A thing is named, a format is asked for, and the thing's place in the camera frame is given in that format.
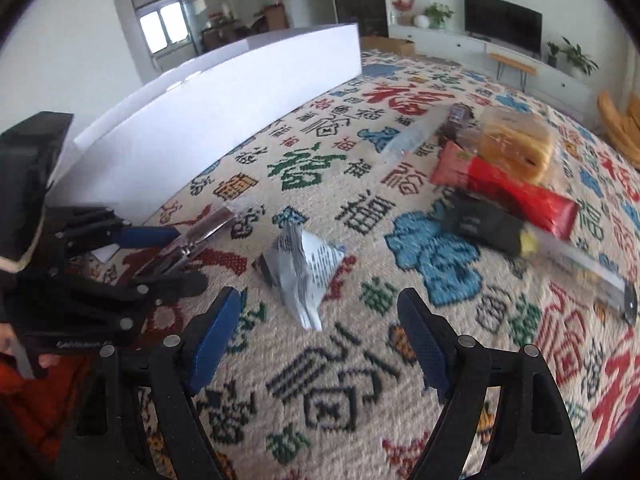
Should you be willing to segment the operator hand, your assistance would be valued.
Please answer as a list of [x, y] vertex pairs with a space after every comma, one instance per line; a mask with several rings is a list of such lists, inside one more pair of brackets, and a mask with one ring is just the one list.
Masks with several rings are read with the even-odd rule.
[[[0, 324], [0, 352], [6, 354], [7, 356], [14, 356], [13, 350], [17, 345], [17, 336], [14, 333], [14, 330], [9, 324], [1, 323]], [[53, 354], [42, 354], [38, 358], [39, 365], [42, 368], [49, 368], [55, 366], [60, 362], [59, 356], [54, 356]]]

